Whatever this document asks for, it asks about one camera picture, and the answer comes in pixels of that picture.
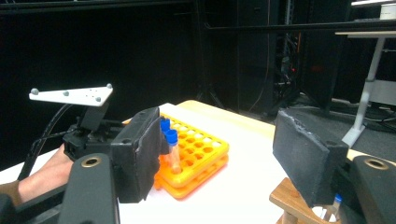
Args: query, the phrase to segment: white metal bracket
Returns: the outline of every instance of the white metal bracket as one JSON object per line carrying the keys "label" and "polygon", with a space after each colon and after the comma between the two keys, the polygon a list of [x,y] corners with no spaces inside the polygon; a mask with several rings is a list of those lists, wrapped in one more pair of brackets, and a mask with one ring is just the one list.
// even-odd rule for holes
{"label": "white metal bracket", "polygon": [[102,106],[113,92],[111,84],[105,87],[73,89],[63,91],[39,91],[34,88],[29,98],[36,101],[64,103],[70,105]]}

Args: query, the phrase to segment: black backdrop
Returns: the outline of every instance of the black backdrop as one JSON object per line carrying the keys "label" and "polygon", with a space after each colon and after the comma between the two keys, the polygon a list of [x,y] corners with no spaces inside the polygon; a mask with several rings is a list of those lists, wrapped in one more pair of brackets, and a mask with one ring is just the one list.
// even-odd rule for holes
{"label": "black backdrop", "polygon": [[[30,101],[32,88],[114,91],[107,119],[128,119],[197,92],[191,5],[120,7],[0,16],[0,170],[25,159],[60,104]],[[53,132],[75,122],[73,106]],[[53,149],[62,139],[47,142]]]}

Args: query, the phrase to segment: wooden stool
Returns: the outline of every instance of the wooden stool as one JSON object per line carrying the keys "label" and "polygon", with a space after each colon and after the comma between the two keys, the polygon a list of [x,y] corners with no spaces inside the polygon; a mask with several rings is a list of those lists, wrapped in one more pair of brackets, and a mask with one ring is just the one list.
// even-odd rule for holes
{"label": "wooden stool", "polygon": [[340,220],[328,222],[315,215],[287,177],[271,193],[270,202],[285,210],[276,224],[341,224]]}

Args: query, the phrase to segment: blue cap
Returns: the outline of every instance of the blue cap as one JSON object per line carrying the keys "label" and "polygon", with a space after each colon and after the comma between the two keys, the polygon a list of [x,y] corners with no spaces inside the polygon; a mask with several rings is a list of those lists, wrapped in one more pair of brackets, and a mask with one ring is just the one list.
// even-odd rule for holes
{"label": "blue cap", "polygon": [[171,129],[171,120],[170,119],[161,119],[161,131],[166,132]]}
{"label": "blue cap", "polygon": [[169,145],[174,146],[177,144],[177,131],[175,129],[170,129],[165,132],[166,141]]}
{"label": "blue cap", "polygon": [[341,197],[341,195],[339,194],[335,194],[335,199],[334,199],[337,203],[341,203],[341,201],[343,201],[343,198]]}

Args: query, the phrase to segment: black metal bar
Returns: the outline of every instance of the black metal bar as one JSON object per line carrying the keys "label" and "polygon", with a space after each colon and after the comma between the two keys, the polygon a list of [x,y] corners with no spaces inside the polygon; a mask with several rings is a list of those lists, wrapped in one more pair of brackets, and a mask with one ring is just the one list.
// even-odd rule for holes
{"label": "black metal bar", "polygon": [[189,3],[191,0],[100,0],[100,1],[70,1],[46,3],[9,3],[0,4],[0,15],[37,13],[65,10],[98,9],[111,7],[141,7],[155,5],[170,5]]}
{"label": "black metal bar", "polygon": [[293,25],[211,27],[210,33],[262,34],[262,33],[309,33],[309,32],[358,32],[358,31],[396,31],[396,20],[389,21],[346,21],[328,23],[308,23]]}

